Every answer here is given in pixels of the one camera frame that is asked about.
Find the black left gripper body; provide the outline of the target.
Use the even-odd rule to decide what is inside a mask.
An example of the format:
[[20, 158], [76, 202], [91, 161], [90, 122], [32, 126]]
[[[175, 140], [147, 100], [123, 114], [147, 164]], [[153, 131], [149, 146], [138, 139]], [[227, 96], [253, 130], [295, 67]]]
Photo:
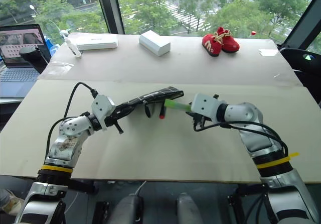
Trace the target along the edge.
[[118, 124], [118, 118], [119, 118], [120, 113], [121, 113], [121, 111], [119, 111], [119, 110], [113, 111], [113, 113], [112, 113], [111, 115], [109, 115], [109, 116], [107, 116], [107, 117], [105, 118], [105, 120], [104, 120], [105, 125], [106, 125], [107, 127], [111, 127], [111, 126], [113, 126], [114, 124], [117, 125], [117, 124]]

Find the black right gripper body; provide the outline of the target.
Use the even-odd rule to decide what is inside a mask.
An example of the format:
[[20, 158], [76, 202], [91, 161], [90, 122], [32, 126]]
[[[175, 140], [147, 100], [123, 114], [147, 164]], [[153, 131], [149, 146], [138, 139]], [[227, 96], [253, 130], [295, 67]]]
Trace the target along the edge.
[[205, 122], [206, 121], [212, 122], [210, 118], [197, 113], [191, 113], [191, 117], [193, 118], [194, 131], [205, 130]]

